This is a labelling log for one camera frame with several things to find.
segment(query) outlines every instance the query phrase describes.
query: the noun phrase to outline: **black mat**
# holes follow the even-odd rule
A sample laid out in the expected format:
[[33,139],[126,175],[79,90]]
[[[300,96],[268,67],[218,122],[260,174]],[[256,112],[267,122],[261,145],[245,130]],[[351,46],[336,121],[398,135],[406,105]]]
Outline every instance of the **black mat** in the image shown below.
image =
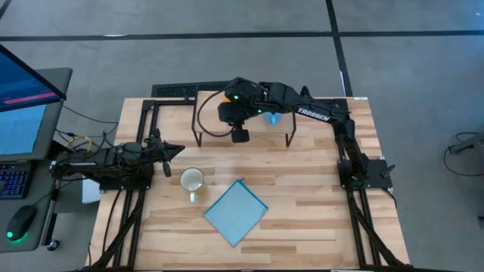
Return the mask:
[[157,84],[151,89],[151,97],[195,97],[198,91],[221,91],[229,81]]

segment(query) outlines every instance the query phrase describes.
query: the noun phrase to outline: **black floor stripe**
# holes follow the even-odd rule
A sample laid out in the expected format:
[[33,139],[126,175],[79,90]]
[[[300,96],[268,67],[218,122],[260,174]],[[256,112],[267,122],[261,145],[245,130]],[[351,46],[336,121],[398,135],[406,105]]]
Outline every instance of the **black floor stripe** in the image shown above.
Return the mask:
[[434,37],[434,36],[484,36],[484,30],[439,31],[364,31],[340,32],[341,37]]
[[336,14],[334,12],[333,1],[326,0],[327,12],[330,18],[331,30],[333,33],[334,48],[338,59],[338,66],[340,67],[341,77],[343,78],[344,94],[347,97],[353,96],[351,84],[349,83],[348,69],[346,68],[345,54],[343,52],[343,45],[341,44],[340,31],[338,30],[338,23],[336,21]]
[[0,20],[2,19],[3,15],[7,11],[8,6],[12,3],[12,0],[5,0],[2,7],[0,8]]
[[237,38],[313,38],[331,37],[331,32],[227,32],[187,34],[138,34],[124,36],[6,36],[0,42],[61,42],[61,41],[122,41],[122,40],[164,40],[164,39],[237,39]]

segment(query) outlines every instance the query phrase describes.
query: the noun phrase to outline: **computer mouse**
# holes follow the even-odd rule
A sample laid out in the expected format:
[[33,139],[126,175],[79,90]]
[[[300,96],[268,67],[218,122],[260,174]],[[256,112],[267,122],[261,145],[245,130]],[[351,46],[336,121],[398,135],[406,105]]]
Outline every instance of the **computer mouse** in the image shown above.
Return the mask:
[[15,212],[7,226],[7,238],[10,241],[16,241],[25,235],[36,215],[36,211],[35,206],[25,205]]

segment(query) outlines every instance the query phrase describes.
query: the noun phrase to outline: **keyboard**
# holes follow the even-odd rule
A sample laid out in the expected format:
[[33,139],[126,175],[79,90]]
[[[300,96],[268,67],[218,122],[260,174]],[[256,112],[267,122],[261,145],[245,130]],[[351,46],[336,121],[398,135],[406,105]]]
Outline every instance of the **keyboard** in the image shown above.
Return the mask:
[[0,199],[23,199],[29,189],[30,162],[0,162]]

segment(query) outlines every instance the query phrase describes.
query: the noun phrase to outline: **desk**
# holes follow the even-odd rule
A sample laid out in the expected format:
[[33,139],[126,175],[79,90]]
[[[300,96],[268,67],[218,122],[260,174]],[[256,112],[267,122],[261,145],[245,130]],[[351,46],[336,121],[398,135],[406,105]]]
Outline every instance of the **desk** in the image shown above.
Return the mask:
[[[37,72],[45,77],[49,82],[56,86],[62,92],[67,92],[69,86],[70,76],[72,70],[70,68],[56,68],[56,69],[42,69]],[[32,154],[20,154],[3,156],[0,161],[7,160],[16,161],[18,159],[44,159],[47,154],[50,143],[54,136],[54,130],[61,114],[62,103],[49,104],[45,109],[44,118],[39,132],[39,138],[44,141],[44,144],[36,144],[36,150]],[[48,172],[51,162],[43,160],[37,162],[37,166],[33,169],[32,183],[25,199],[6,199],[0,200],[0,252],[23,252],[37,249],[41,235],[44,231],[45,219],[48,216],[48,208],[51,202],[49,197],[45,197],[39,203],[36,204],[37,213],[33,219],[30,229],[24,240],[18,242],[11,242],[4,235],[7,229],[8,222],[14,216],[15,212],[24,205],[34,203],[37,199],[44,196],[50,190],[54,188],[55,180]]]
[[[142,101],[125,99],[117,144],[135,140]],[[371,158],[381,156],[368,101],[348,98],[348,105],[357,125],[361,150]],[[297,132],[289,148],[285,147],[282,134],[252,134],[250,142],[244,144],[233,144],[230,137],[204,135],[199,148],[191,132],[192,113],[192,106],[160,108],[157,127],[163,140],[184,144],[186,149],[172,161],[171,178],[164,177],[161,164],[155,165],[154,180],[143,209],[135,269],[358,268],[330,125],[297,116]],[[183,169],[191,166],[205,174],[208,185],[197,205],[190,204],[188,192],[179,185]],[[242,242],[232,248],[203,213],[241,177],[269,210]],[[368,190],[367,194],[375,230],[396,257],[408,263],[393,200],[378,189]],[[114,191],[108,192],[101,198],[91,241],[94,260],[101,254],[115,195]],[[122,199],[123,193],[115,206],[107,244],[119,229]],[[367,263],[371,263],[364,231],[362,237]],[[121,264],[126,264],[130,239],[128,234]]]

